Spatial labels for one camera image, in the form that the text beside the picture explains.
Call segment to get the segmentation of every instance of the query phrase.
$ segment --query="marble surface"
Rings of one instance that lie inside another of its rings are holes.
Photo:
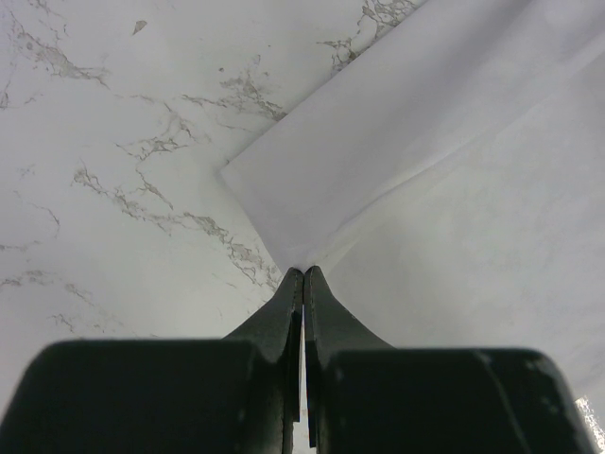
[[[281,274],[218,171],[419,5],[1,0],[0,412],[49,342],[259,307]]]

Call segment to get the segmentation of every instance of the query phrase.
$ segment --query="white cloth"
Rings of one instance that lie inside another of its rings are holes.
[[[430,0],[223,176],[387,341],[538,348],[605,411],[604,51],[602,0]]]

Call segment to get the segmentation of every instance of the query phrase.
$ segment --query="white marble table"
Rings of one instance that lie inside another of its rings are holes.
[[[281,275],[217,172],[420,3],[2,0],[0,412],[49,342],[259,307]]]

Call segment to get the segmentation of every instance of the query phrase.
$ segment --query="marble countertop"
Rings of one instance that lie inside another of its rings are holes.
[[[420,3],[1,0],[0,411],[49,342],[261,306],[281,274],[218,171]]]

